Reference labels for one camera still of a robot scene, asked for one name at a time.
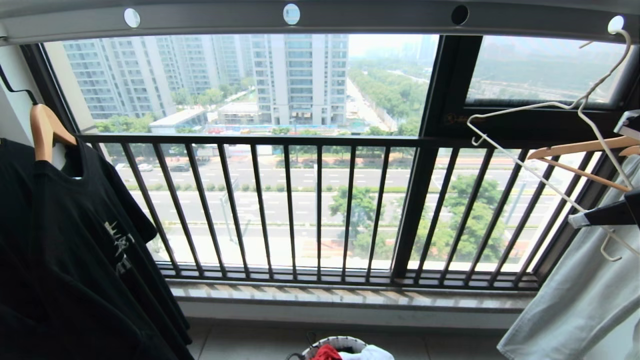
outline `glass pane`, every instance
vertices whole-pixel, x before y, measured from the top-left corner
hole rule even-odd
[[[467,93],[467,104],[487,99],[518,101],[574,101],[620,59],[625,46],[551,38],[485,36]],[[606,106],[625,63],[589,98]]]
[[[163,35],[47,43],[101,133],[417,135],[436,35]]]

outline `laundry basket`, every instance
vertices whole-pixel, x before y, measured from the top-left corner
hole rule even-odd
[[[367,344],[364,341],[352,338],[351,336],[330,336],[311,345],[302,353],[302,358],[304,360],[313,359],[313,357],[316,356],[318,349],[326,344],[333,346],[339,352],[348,350],[348,352],[352,352],[353,354],[358,354],[367,347]]]

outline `balcony railing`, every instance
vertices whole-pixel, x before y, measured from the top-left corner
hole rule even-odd
[[[135,183],[130,182],[127,185],[132,190],[139,190],[140,193],[136,191],[136,194],[141,197],[141,205],[143,208],[146,206],[149,217],[158,229],[158,245],[162,248],[158,253],[162,253],[163,256],[158,257],[157,262],[167,278],[409,288],[537,290],[542,278],[531,269],[539,267],[546,259],[542,255],[548,253],[555,242],[560,241],[557,239],[558,233],[563,233],[565,237],[574,233],[567,232],[561,226],[563,214],[568,211],[566,203],[559,197],[545,193],[545,185],[542,182],[535,188],[531,187],[529,190],[532,191],[523,194],[524,186],[516,187],[521,179],[519,176],[522,176],[519,166],[503,161],[505,159],[501,159],[492,149],[478,150],[462,140],[365,136],[149,134],[87,134],[80,137],[103,152],[103,155],[115,159],[114,165],[125,161],[128,163]],[[233,177],[232,166],[238,157],[230,156],[229,150],[236,149],[236,145],[247,148],[246,154],[241,158],[246,164],[250,164],[250,167],[243,170],[253,174],[246,176],[243,181],[249,180],[254,186],[247,184],[240,188],[239,181]],[[261,175],[261,171],[269,170],[264,164],[261,167],[259,161],[261,145],[272,145],[273,149],[282,149],[281,155],[269,155],[269,158],[280,159],[278,164],[284,168],[270,170],[272,177],[275,171],[281,173],[277,179],[280,192],[269,192],[279,199],[269,202],[270,208],[276,209],[269,213],[286,213],[282,218],[287,221],[283,221],[282,224],[272,224],[267,216],[268,207],[264,199],[265,196],[270,196],[270,199],[273,196],[266,195],[267,190],[271,190],[272,187],[265,182],[272,182],[273,179]],[[220,171],[213,179],[217,186],[210,183],[210,174],[203,176],[203,169],[212,171],[206,170],[208,165],[202,165],[202,161],[206,159],[202,155],[205,152],[204,147],[207,148],[206,158],[209,158],[210,163],[220,166]],[[305,147],[307,151],[306,170],[294,168],[294,165],[298,164],[295,160],[300,147]],[[346,179],[347,186],[346,192],[342,190],[346,205],[338,214],[334,214],[342,215],[344,219],[338,230],[335,224],[330,225],[323,216],[326,215],[326,207],[333,206],[333,202],[339,200],[336,197],[340,197],[341,194],[340,191],[334,191],[332,186],[327,187],[331,183],[326,183],[328,178],[323,177],[324,172],[339,172],[332,168],[323,169],[327,167],[326,159],[323,159],[326,152],[323,152],[323,149],[329,147],[345,147],[346,151],[342,156],[349,156],[348,165],[346,160],[342,162],[345,168],[340,173]],[[379,165],[376,166],[379,173],[373,172],[376,175],[374,179],[356,180],[355,174],[362,167],[362,162],[357,160],[358,155],[374,152],[371,149],[376,151],[377,155],[374,157],[375,164]],[[460,165],[461,154],[469,158],[470,149],[475,151],[476,165],[465,168],[464,164]],[[521,160],[524,160],[528,153],[527,149],[513,151],[518,153]],[[416,154],[406,171],[390,169],[391,155],[399,153]],[[173,160],[177,154],[182,155],[182,162]],[[589,165],[594,162],[592,160],[593,153],[587,153],[578,167],[587,169],[588,166],[593,166]],[[145,168],[140,169],[141,162],[156,163],[155,166],[159,168],[156,171],[161,173],[163,181],[152,179],[150,183],[149,179],[145,179],[141,170],[150,171],[150,165],[146,164]],[[399,214],[399,218],[393,223],[396,227],[396,231],[391,232],[395,234],[394,238],[385,239],[381,238],[380,232],[383,231],[383,221],[389,222],[383,219],[382,214],[384,207],[391,204],[386,201],[390,195],[385,192],[385,187],[391,190],[387,181],[390,170],[401,172],[408,180],[404,193],[393,194],[396,199],[393,204],[397,207],[396,213]],[[553,171],[553,167],[547,166],[543,177],[550,179]],[[457,191],[451,187],[456,172],[470,174],[472,185],[464,195],[465,203],[459,204],[456,208],[460,210],[450,213],[451,210],[447,209],[447,199],[455,197],[460,200],[459,193],[452,195],[452,192]],[[483,198],[483,185],[490,187],[488,183],[493,181],[487,180],[488,177],[492,177],[489,173],[504,173],[508,174],[508,177],[504,186],[494,185],[495,191],[500,194],[499,197],[494,196],[494,203],[477,205],[486,202]],[[313,186],[302,188],[292,185],[292,174],[296,174],[296,178],[303,176],[304,181],[313,183]],[[190,179],[192,176],[193,185],[185,184],[184,178],[179,176]],[[361,186],[357,184],[363,182],[378,184],[368,187],[366,191],[370,203],[374,204],[373,208],[367,210],[363,210],[359,203],[363,195],[358,189]],[[574,195],[582,183],[579,177],[573,176],[565,184],[567,194]],[[175,230],[177,226],[175,221],[169,221],[161,214],[161,211],[166,212],[167,205],[154,199],[157,198],[155,194],[160,189],[168,191],[167,199],[170,199],[175,208],[175,216],[181,229],[179,234],[170,234],[167,231],[167,228]],[[184,193],[183,190],[191,190],[190,194],[193,196],[189,200],[181,199],[181,196],[184,196],[181,195]],[[300,209],[302,201],[297,194],[298,191],[305,190],[306,192],[300,194],[305,196],[306,206],[303,206],[304,211],[298,213],[315,214],[307,217],[306,223],[301,224],[294,221],[294,208]],[[332,196],[333,200],[328,200],[327,195]],[[213,196],[222,199],[222,210],[217,207],[217,202],[211,200]],[[239,196],[255,201],[257,207],[254,206],[253,210],[258,214],[257,217],[241,214]],[[545,206],[550,210],[538,210],[536,213],[536,206],[540,204],[542,197],[545,198]],[[435,200],[435,203],[425,205],[425,201],[432,200]],[[225,206],[229,209],[228,218]],[[519,220],[518,217],[511,216],[516,207],[524,207]],[[482,215],[476,212],[481,210],[490,212],[490,219],[485,223],[486,229],[483,228],[480,235],[470,234],[472,231],[477,232],[477,224],[472,225],[472,222],[477,222],[476,217],[487,217],[486,213]],[[198,212],[198,216],[204,217],[204,222],[193,221],[194,214]],[[357,228],[362,227],[362,224],[353,225],[354,219],[357,219],[356,215],[369,219],[365,225],[367,231]],[[535,229],[527,226],[532,217],[538,219],[539,224]],[[449,227],[443,229],[439,224],[446,218],[455,218],[455,221],[450,221]],[[195,226],[198,226],[198,236],[193,234]],[[254,228],[255,235],[251,237],[251,241],[245,236],[250,228]],[[272,233],[275,232],[280,236],[273,236]],[[333,234],[330,241],[327,241],[326,237],[323,238],[323,233],[327,232]],[[424,237],[416,237],[416,234],[423,236],[425,232]],[[371,237],[365,239],[368,250],[362,254],[362,237],[369,234]],[[262,241],[257,243],[256,237],[262,237]],[[178,239],[184,239],[184,242],[181,243]],[[353,249],[356,240],[359,241],[360,249],[357,256],[354,255]],[[521,240],[527,245],[525,250],[522,250]],[[444,241],[446,244],[442,245],[438,241]],[[380,255],[377,253],[380,246],[392,251],[390,254]],[[499,253],[500,256],[484,259],[483,256],[486,256],[489,247],[493,254]]]

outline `low building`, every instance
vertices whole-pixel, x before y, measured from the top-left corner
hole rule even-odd
[[[207,123],[207,112],[202,108],[182,110],[149,124],[152,133],[174,134],[178,129],[196,129]]]
[[[255,125],[258,121],[258,104],[232,102],[218,109],[218,123],[229,125]]]

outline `white cloth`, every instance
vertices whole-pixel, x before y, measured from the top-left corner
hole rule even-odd
[[[359,354],[339,352],[342,360],[394,360],[394,356],[376,345],[367,345]]]
[[[623,168],[634,187],[640,185],[640,156]],[[622,199],[611,189],[601,205]],[[640,249],[634,225],[614,227],[616,234]],[[522,312],[497,348],[511,360],[582,359],[612,329],[640,307],[640,258],[611,239],[600,253],[606,232],[587,227],[573,240],[538,295]]]

